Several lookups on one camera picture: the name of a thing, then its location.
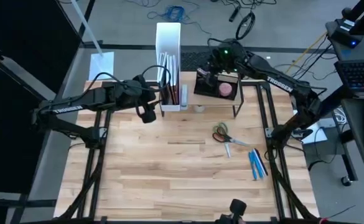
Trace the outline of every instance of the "white file holder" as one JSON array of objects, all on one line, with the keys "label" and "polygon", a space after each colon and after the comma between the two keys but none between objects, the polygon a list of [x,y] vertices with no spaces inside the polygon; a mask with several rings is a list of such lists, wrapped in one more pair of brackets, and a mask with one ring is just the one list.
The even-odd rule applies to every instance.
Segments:
[{"label": "white file holder", "polygon": [[159,54],[167,52],[168,55],[175,55],[176,67],[179,72],[179,105],[163,105],[161,104],[162,111],[180,111],[181,102],[181,87],[180,87],[180,23],[178,22],[159,22],[157,23],[156,32],[156,55],[159,60]]}]

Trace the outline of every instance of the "black curtain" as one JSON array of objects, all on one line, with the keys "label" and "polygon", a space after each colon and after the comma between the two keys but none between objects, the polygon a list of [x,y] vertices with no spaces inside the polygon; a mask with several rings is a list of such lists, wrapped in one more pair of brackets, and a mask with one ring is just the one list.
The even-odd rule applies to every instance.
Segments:
[{"label": "black curtain", "polygon": [[56,0],[0,0],[0,50],[53,92],[80,43]]},{"label": "black curtain", "polygon": [[0,192],[28,194],[44,143],[31,112],[42,99],[12,77],[0,69]]}]

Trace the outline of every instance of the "scissors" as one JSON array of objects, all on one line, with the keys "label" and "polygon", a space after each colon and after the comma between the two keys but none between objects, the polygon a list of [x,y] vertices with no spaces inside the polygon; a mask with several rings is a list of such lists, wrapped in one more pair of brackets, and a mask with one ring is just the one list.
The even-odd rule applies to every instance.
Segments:
[{"label": "scissors", "polygon": [[227,135],[228,128],[225,123],[219,123],[218,125],[214,126],[212,130],[213,130],[212,137],[214,138],[214,140],[225,143],[227,158],[230,158],[230,147],[228,144],[229,142],[239,144],[242,146],[248,146],[247,143],[233,139],[232,137]]}]

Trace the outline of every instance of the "pen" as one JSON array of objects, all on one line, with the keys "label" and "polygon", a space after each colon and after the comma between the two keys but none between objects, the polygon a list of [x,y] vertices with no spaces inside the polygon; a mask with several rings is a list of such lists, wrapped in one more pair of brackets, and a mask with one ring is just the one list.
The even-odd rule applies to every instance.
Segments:
[{"label": "pen", "polygon": [[252,153],[248,152],[248,158],[250,159],[252,174],[254,175],[254,179],[256,180],[257,177],[256,177],[256,172],[255,172],[254,160],[253,160]]},{"label": "pen", "polygon": [[262,167],[259,164],[259,159],[256,157],[256,154],[255,154],[254,151],[251,152],[251,156],[252,156],[252,158],[254,160],[254,164],[255,164],[256,168],[258,169],[259,177],[262,179],[263,178],[263,173],[262,173]]},{"label": "pen", "polygon": [[268,174],[268,171],[266,170],[266,167],[264,166],[264,163],[263,163],[263,161],[262,161],[261,154],[260,154],[260,153],[259,153],[259,151],[258,151],[257,149],[255,149],[255,148],[254,148],[254,151],[256,152],[255,154],[258,156],[259,162],[261,163],[261,166],[262,166],[262,169],[263,169],[264,173],[265,173],[266,175],[269,175],[269,174]]}]

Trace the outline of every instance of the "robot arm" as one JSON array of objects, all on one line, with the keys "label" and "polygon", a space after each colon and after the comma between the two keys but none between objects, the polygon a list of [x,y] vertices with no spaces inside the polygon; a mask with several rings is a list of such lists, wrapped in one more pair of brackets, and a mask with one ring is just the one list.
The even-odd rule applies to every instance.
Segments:
[{"label": "robot arm", "polygon": [[238,72],[242,79],[265,80],[293,97],[297,113],[286,124],[275,127],[271,133],[272,145],[275,148],[283,148],[295,129],[308,128],[319,119],[321,103],[309,83],[295,80],[274,69],[264,58],[246,52],[238,41],[221,41],[213,50],[208,62],[208,70],[212,75],[223,71]]}]

